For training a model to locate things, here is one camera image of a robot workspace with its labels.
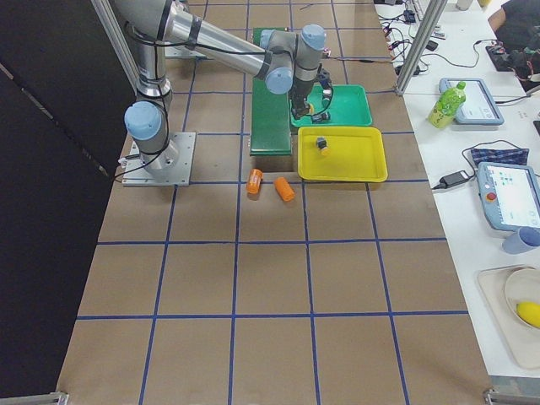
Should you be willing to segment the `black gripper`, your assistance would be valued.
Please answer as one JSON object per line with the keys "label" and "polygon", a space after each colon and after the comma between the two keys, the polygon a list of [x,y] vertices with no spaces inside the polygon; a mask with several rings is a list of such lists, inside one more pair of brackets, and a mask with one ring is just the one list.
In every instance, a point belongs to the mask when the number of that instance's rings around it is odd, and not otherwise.
{"label": "black gripper", "polygon": [[323,89],[332,89],[330,73],[319,62],[315,67],[304,67],[299,62],[294,64],[293,84],[289,91],[291,114],[294,119],[308,116],[310,105],[307,97],[311,93],[314,84],[319,84]]}

